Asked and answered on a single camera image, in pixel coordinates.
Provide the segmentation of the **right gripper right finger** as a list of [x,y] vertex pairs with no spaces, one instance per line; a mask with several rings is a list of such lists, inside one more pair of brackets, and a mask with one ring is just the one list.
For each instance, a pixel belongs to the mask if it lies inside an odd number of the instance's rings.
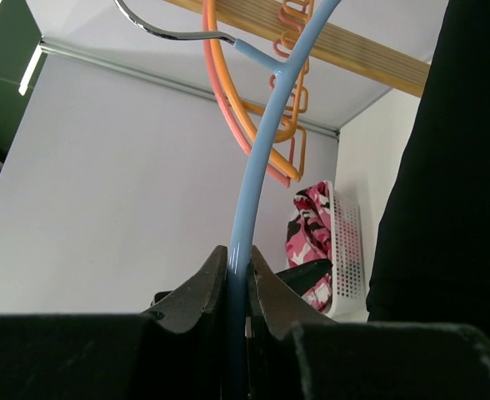
[[490,399],[490,341],[473,327],[335,322],[257,249],[247,285],[253,399]]

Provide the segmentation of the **black trousers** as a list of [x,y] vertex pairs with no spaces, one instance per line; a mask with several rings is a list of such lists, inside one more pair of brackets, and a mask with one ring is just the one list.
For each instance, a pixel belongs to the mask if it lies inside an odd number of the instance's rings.
[[379,223],[372,319],[490,332],[490,1],[451,1]]

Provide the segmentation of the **pink camouflage trousers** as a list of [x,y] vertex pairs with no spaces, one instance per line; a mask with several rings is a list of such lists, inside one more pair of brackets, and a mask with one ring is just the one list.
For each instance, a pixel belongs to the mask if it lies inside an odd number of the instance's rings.
[[287,224],[286,254],[290,268],[333,260],[331,202],[333,184],[326,180],[298,191]]

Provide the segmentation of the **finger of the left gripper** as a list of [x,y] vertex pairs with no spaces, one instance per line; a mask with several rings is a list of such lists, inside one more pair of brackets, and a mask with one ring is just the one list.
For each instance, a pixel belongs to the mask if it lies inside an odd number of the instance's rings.
[[277,272],[276,275],[296,294],[305,294],[330,273],[332,267],[333,264],[328,259],[317,259]]

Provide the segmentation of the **blue plastic hanger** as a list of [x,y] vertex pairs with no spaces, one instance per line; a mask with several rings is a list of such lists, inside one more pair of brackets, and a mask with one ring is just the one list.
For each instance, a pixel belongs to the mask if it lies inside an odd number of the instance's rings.
[[225,399],[246,399],[248,397],[245,338],[247,273],[268,159],[273,149],[275,133],[278,130],[283,110],[293,90],[293,84],[339,1],[330,0],[320,4],[286,62],[279,62],[247,42],[225,32],[174,32],[155,27],[142,20],[124,1],[116,1],[115,4],[123,16],[146,33],[173,41],[223,40],[233,45],[240,53],[262,64],[277,78],[274,92],[267,102],[266,111],[257,131],[257,139],[252,145],[251,155],[247,161],[232,227],[230,251],[227,256],[227,327],[222,394]]

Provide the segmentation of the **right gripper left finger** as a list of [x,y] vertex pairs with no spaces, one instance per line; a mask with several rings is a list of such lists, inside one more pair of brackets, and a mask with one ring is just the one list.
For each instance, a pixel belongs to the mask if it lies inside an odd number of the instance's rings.
[[147,310],[0,315],[0,399],[217,399],[227,250]]

